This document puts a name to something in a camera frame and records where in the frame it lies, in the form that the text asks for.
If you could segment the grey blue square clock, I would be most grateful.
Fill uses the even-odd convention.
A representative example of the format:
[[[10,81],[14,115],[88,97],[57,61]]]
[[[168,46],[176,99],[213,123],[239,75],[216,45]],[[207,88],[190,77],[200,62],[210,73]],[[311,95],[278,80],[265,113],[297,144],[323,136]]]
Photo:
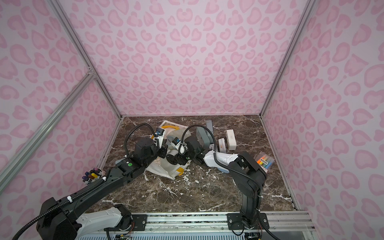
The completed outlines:
[[[213,122],[211,120],[206,120],[206,127],[211,131],[211,133],[214,133],[214,128],[213,128]]]

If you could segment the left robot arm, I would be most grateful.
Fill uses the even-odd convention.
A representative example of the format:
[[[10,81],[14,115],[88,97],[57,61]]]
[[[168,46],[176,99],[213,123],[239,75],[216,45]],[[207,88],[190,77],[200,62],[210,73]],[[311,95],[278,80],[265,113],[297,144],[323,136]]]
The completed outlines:
[[[132,182],[144,173],[157,158],[167,154],[167,144],[158,149],[151,138],[139,138],[135,150],[110,168],[100,180],[95,180],[83,189],[70,195],[70,199],[49,198],[41,207],[36,230],[43,240],[74,240],[85,224],[80,216],[99,200]]]

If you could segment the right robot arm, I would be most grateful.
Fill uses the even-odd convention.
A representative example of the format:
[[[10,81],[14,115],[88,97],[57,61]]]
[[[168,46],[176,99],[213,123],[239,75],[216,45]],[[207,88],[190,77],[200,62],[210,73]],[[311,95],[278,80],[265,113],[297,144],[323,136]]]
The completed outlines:
[[[178,151],[173,157],[167,157],[169,163],[173,165],[193,161],[228,173],[243,194],[240,210],[243,226],[251,229],[257,224],[267,174],[250,154],[245,151],[239,154],[225,154],[210,148],[204,149],[193,136],[186,138],[183,142],[175,137],[171,141],[171,146]]]

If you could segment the white rectangular digital clock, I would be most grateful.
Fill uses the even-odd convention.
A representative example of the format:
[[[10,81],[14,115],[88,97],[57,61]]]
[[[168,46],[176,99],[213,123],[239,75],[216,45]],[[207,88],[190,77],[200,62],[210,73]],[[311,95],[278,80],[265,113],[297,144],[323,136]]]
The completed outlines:
[[[226,139],[229,151],[235,151],[237,148],[237,141],[234,130],[226,130]]]

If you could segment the green grey curved clock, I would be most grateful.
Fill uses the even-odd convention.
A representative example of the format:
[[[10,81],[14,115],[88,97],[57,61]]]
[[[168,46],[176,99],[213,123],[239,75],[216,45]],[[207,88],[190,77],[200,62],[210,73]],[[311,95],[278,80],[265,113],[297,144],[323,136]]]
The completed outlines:
[[[209,149],[214,143],[212,136],[202,127],[197,127],[196,137],[203,149]]]

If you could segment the white canvas bag yellow handles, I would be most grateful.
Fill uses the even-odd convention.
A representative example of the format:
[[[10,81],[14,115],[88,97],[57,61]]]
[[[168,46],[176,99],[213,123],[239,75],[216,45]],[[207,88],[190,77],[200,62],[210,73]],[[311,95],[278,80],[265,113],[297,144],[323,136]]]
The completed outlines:
[[[172,146],[174,138],[181,139],[187,126],[165,120],[160,127],[165,130],[164,143],[168,146],[168,150],[164,158],[158,157],[146,170],[158,176],[174,180],[177,176],[181,176],[184,173],[191,162],[187,161],[185,164],[178,164],[176,161],[178,150]]]

